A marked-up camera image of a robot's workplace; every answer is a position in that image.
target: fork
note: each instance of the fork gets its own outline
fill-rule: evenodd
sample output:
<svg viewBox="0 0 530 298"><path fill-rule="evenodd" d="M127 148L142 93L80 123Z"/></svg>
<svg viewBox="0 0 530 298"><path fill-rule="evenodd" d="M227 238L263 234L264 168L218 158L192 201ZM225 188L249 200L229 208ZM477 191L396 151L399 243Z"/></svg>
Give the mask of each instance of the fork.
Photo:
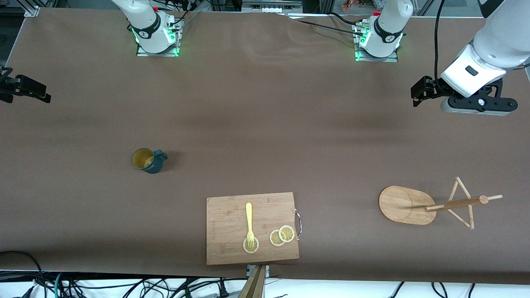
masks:
<svg viewBox="0 0 530 298"><path fill-rule="evenodd" d="M246 246L254 249L254 233L252 233L252 204L246 203L246 223L249 226L249 232L246 234Z"/></svg>

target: mug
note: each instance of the mug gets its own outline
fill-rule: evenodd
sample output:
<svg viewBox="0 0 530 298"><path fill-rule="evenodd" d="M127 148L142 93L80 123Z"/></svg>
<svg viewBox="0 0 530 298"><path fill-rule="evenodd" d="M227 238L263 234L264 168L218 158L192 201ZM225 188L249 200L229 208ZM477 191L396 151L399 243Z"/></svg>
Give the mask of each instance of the mug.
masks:
<svg viewBox="0 0 530 298"><path fill-rule="evenodd" d="M136 169L149 174L156 174L160 172L166 159L167 154L162 150L151 151L148 148L141 148L132 155L132 164Z"/></svg>

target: wooden cutting board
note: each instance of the wooden cutting board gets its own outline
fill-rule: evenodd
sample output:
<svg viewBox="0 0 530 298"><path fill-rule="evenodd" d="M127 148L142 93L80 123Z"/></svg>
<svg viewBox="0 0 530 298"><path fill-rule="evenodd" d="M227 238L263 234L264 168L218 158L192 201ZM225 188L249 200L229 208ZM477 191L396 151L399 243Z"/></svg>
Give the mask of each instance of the wooden cutting board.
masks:
<svg viewBox="0 0 530 298"><path fill-rule="evenodd" d="M252 203L252 232L260 245L255 253L243 250L246 237L245 204ZM295 227L292 192L214 197L206 199L206 264L255 264L298 259L298 239L276 247L270 233L283 225Z"/></svg>

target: wooden mug tree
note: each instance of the wooden mug tree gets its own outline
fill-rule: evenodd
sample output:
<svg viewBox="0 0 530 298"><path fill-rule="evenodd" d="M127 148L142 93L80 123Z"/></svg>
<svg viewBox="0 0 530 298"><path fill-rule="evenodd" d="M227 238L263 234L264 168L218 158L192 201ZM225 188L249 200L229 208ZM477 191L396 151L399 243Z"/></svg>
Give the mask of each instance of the wooden mug tree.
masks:
<svg viewBox="0 0 530 298"><path fill-rule="evenodd" d="M458 186L464 191L466 199L453 200ZM385 188L379 195L379 208L383 215L391 221L420 225L431 223L436 216L436 212L446 210L472 230L475 228L473 205L484 205L491 200L500 198L502 198L502 195L471 197L464 183L459 177L456 177L449 200L443 204L435 204L431 196L425 192L406 187L390 186ZM466 206L469 213L469 223L452 210Z"/></svg>

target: brown tabletop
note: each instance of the brown tabletop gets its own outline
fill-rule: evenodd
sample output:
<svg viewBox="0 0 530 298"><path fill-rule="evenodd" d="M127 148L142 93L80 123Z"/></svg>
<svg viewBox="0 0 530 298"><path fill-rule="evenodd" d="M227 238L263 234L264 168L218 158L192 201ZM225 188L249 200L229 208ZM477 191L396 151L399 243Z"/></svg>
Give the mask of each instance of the brown tabletop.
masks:
<svg viewBox="0 0 530 298"><path fill-rule="evenodd" d="M440 22L440 70L483 24ZM356 62L347 33L275 14L200 14L178 58L136 57L126 26L105 10L25 20L8 65L52 102L0 103L0 249L44 270L242 276L206 265L206 198L292 191L300 259L272 275L530 282L523 71L505 77L510 115L448 114L410 99L433 74L434 19L410 20L398 63ZM162 172L133 168L141 147L169 155ZM474 209L473 231L449 213L416 226L378 209L390 185L445 201L455 176L505 197ZM33 268L15 256L0 267Z"/></svg>

